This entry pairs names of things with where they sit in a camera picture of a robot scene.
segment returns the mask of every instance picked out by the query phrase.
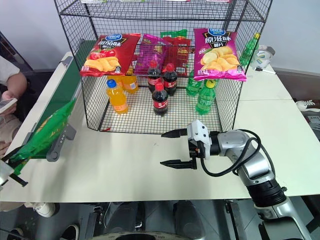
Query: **purple chip bag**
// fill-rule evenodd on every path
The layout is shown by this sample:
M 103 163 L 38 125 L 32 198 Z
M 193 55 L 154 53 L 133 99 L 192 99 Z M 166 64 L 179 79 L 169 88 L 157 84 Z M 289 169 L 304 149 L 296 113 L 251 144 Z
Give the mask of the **purple chip bag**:
M 246 81 L 236 50 L 237 33 L 216 28 L 196 28 L 194 79 L 234 79 Z
M 161 70 L 168 47 L 171 43 L 160 37 L 144 34 L 140 45 L 139 57 L 134 68 L 135 74 L 148 74 L 148 68 L 151 60 L 158 63 Z

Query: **red bottle cap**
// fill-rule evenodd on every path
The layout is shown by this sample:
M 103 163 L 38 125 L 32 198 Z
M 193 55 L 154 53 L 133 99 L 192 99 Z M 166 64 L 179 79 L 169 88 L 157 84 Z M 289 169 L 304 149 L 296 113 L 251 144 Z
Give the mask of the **red bottle cap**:
M 156 60 L 151 60 L 151 61 L 150 61 L 150 67 L 151 67 L 151 68 L 156 68 L 157 65 L 158 65 L 158 64 L 157 64 L 157 61 L 156 61 Z
M 168 63 L 168 64 L 166 65 L 166 70 L 167 70 L 168 72 L 173 72 L 173 71 L 175 70 L 175 65 L 173 65 L 172 63 Z
M 165 89 L 165 88 L 164 88 L 164 85 L 161 82 L 158 82 L 158 83 L 155 84 L 155 90 L 156 91 L 160 92 L 163 89 Z

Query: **black wire rack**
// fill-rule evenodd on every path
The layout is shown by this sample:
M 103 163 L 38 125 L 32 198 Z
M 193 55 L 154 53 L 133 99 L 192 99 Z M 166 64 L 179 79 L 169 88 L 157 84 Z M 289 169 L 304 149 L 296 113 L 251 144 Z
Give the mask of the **black wire rack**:
M 169 111 L 163 117 L 153 113 L 152 96 L 146 74 L 136 74 L 139 91 L 127 95 L 129 111 L 118 115 L 106 95 L 107 76 L 83 77 L 82 93 L 87 126 L 101 132 L 161 134 L 185 128 L 199 119 L 210 131 L 233 128 L 242 82 L 221 79 L 216 87 L 216 99 L 211 112 L 199 115 L 195 111 L 197 97 L 186 94 L 188 77 L 194 66 L 194 28 L 217 28 L 237 32 L 238 57 L 255 33 L 262 33 L 272 0 L 232 0 L 230 3 L 191 0 L 178 2 L 145 0 L 107 3 L 81 3 L 80 0 L 54 0 L 75 62 L 81 69 L 89 51 L 100 35 L 140 33 L 135 49 L 139 55 L 143 34 L 160 37 L 160 32 L 187 30 L 190 39 L 186 75 L 177 80 L 177 91 L 169 98 Z

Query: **robotic arm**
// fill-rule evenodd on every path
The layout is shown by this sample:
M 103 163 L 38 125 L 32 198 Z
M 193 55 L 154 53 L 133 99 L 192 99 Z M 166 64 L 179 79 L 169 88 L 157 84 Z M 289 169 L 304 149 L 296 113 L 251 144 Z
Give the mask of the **robotic arm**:
M 263 220 L 260 229 L 262 239 L 268 240 L 312 240 L 290 199 L 276 181 L 275 169 L 258 135 L 248 130 L 208 132 L 199 120 L 194 120 L 186 129 L 176 129 L 162 135 L 165 138 L 188 136 L 189 162 L 168 160 L 162 165 L 175 169 L 197 169 L 196 158 L 200 158 L 203 170 L 212 177 L 229 172 L 238 175 L 246 186 L 254 207 Z M 252 141 L 257 142 L 254 148 Z M 209 172 L 205 160 L 210 156 L 228 157 L 232 166 L 219 172 Z

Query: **green chip bag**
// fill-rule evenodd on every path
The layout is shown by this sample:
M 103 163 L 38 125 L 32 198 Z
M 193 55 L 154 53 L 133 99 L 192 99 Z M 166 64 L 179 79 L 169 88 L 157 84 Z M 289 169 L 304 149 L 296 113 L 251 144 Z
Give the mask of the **green chip bag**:
M 53 141 L 59 137 L 68 123 L 68 117 L 74 108 L 75 102 L 75 99 L 68 102 L 48 117 L 28 143 L 10 158 L 11 163 L 23 160 L 14 168 L 14 174 L 19 175 L 29 159 L 49 148 Z
M 171 38 L 186 38 L 187 37 L 187 29 L 182 29 L 180 31 L 163 31 L 160 32 L 160 37 L 171 37 Z

